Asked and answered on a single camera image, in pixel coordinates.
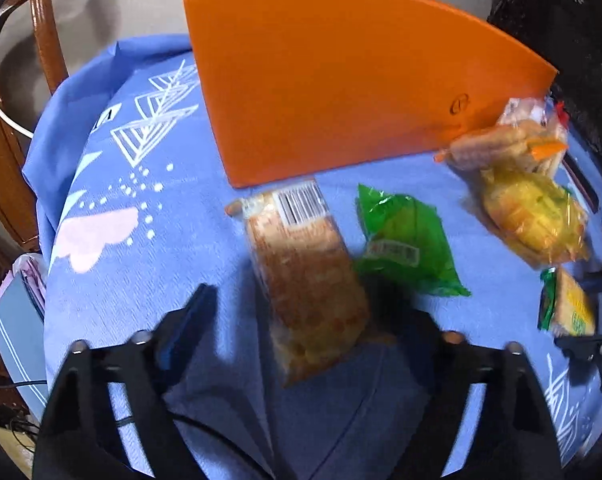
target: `orange cutting board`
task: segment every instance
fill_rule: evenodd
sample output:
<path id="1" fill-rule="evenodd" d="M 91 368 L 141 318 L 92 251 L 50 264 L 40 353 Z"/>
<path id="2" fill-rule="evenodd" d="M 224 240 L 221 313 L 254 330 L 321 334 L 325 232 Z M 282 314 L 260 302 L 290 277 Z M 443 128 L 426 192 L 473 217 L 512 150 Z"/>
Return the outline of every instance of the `orange cutting board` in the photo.
<path id="1" fill-rule="evenodd" d="M 436 150 L 556 69 L 435 0 L 184 0 L 234 187 Z"/>

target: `green snack package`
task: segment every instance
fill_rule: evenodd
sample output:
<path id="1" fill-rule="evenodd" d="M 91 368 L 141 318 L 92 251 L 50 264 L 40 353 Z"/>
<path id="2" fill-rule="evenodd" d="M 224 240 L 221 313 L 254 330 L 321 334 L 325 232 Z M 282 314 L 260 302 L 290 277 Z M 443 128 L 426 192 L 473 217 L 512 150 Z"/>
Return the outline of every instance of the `green snack package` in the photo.
<path id="1" fill-rule="evenodd" d="M 552 267 L 541 273 L 543 291 L 539 310 L 540 330 L 555 336 L 594 335 L 596 315 L 580 285 L 563 269 Z"/>
<path id="2" fill-rule="evenodd" d="M 454 268 L 435 208 L 362 184 L 358 200 L 367 237 L 366 251 L 356 262 L 358 272 L 379 272 L 422 294 L 470 296 Z"/>

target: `white cable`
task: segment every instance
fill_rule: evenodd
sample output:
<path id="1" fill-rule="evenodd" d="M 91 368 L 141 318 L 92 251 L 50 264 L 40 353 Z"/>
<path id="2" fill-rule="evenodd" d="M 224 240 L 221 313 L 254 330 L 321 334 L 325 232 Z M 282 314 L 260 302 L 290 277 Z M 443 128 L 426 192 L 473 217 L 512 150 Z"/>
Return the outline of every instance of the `white cable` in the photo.
<path id="1" fill-rule="evenodd" d="M 25 135 L 26 137 L 29 137 L 30 139 L 32 139 L 34 137 L 34 134 L 32 132 L 30 132 L 29 130 L 26 130 L 23 126 L 20 126 L 20 124 L 15 123 L 11 118 L 9 118 L 5 112 L 3 110 L 1 110 L 0 108 L 0 117 L 1 119 L 3 119 L 6 124 L 11 127 L 13 130 L 18 131 L 18 133 Z"/>

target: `barcode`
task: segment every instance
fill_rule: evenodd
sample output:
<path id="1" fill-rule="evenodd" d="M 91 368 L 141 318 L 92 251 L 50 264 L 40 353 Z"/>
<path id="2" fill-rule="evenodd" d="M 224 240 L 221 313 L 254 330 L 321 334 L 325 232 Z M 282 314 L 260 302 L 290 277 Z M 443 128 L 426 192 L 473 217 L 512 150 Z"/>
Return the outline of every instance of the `barcode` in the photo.
<path id="1" fill-rule="evenodd" d="M 329 214 L 328 207 L 316 182 L 303 182 L 274 193 L 276 208 L 283 223 L 300 226 Z"/>
<path id="2" fill-rule="evenodd" d="M 366 256 L 370 258 L 391 258 L 399 263 L 416 267 L 419 260 L 418 248 L 394 240 L 374 240 L 367 245 Z"/>

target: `plastic food packaging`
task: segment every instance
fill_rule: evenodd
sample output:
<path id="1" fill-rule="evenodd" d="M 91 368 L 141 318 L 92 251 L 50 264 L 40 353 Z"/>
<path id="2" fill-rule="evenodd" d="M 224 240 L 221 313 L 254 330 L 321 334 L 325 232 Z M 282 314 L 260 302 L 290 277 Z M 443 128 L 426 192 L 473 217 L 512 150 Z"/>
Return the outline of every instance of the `plastic food packaging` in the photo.
<path id="1" fill-rule="evenodd" d="M 434 160 L 462 171 L 507 162 L 524 171 L 554 176 L 567 149 L 567 130 L 557 113 L 548 122 L 543 106 L 535 99 L 510 99 L 496 126 L 459 137 Z"/>
<path id="2" fill-rule="evenodd" d="M 594 309 L 574 278 L 562 267 L 553 267 L 541 273 L 541 280 L 539 329 L 549 330 L 555 336 L 594 335 Z"/>
<path id="3" fill-rule="evenodd" d="M 226 212 L 236 212 L 236 203 Z M 270 333 L 286 384 L 339 361 L 370 314 L 365 291 L 318 184 L 241 201 L 252 261 L 270 299 Z"/>
<path id="4" fill-rule="evenodd" d="M 524 259 L 553 265 L 588 258 L 587 215 L 550 177 L 504 167 L 481 175 L 486 213 L 498 234 Z"/>
<path id="5" fill-rule="evenodd" d="M 508 101 L 505 111 L 498 118 L 497 124 L 517 124 L 524 120 L 533 120 L 544 126 L 545 139 L 548 142 L 554 140 L 565 145 L 560 152 L 556 152 L 553 155 L 547 152 L 537 153 L 536 158 L 539 160 L 539 163 L 533 168 L 522 168 L 554 178 L 563 155 L 567 150 L 568 143 L 568 123 L 570 122 L 570 116 L 564 109 L 564 103 L 557 103 L 551 112 L 546 113 L 545 102 L 540 99 L 513 98 Z"/>
<path id="6" fill-rule="evenodd" d="M 415 292 L 435 296 L 469 296 L 436 209 L 408 195 L 387 194 L 358 186 L 367 245 L 356 268 L 378 272 Z"/>

